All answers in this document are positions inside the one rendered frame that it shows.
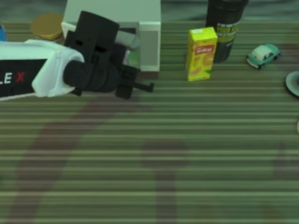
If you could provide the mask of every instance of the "striped tabletop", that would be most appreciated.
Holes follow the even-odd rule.
[[[10,41],[34,38],[4,23]],[[1,102],[2,224],[291,224],[299,222],[299,22],[244,22],[211,79],[188,83],[188,30],[162,25],[154,93]],[[261,43],[279,60],[255,70]]]

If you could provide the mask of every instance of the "black bottle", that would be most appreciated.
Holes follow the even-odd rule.
[[[249,0],[209,0],[206,27],[214,27],[218,36],[214,62],[227,60],[244,8]]]

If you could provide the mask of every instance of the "juice box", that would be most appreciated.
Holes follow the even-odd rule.
[[[217,34],[213,27],[189,30],[185,69],[188,81],[210,78]]]

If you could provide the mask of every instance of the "robotic arm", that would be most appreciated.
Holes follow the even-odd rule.
[[[0,100],[54,97],[83,91],[111,92],[130,99],[138,70],[124,65],[127,48],[115,43],[119,24],[82,11],[64,46],[49,41],[0,42]]]

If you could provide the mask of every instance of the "gray wall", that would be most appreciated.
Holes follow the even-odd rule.
[[[32,20],[47,12],[63,13],[66,0],[2,0],[0,20]],[[162,19],[204,20],[207,0],[162,0]],[[297,20],[299,0],[249,0],[244,20]]]

